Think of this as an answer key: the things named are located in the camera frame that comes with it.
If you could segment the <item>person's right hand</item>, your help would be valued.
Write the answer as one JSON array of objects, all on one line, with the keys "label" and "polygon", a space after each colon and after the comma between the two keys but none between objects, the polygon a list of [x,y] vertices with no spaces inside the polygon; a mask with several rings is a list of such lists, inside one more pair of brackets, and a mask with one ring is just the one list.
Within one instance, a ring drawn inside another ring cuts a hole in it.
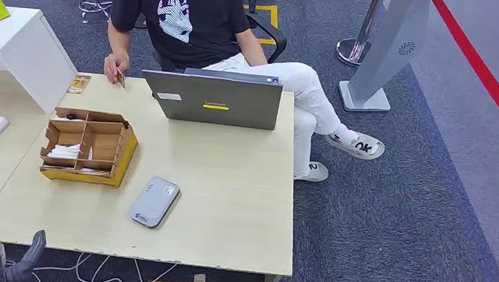
[{"label": "person's right hand", "polygon": [[103,73],[108,81],[116,84],[120,75],[130,66],[129,56],[125,53],[111,53],[104,58]]}]

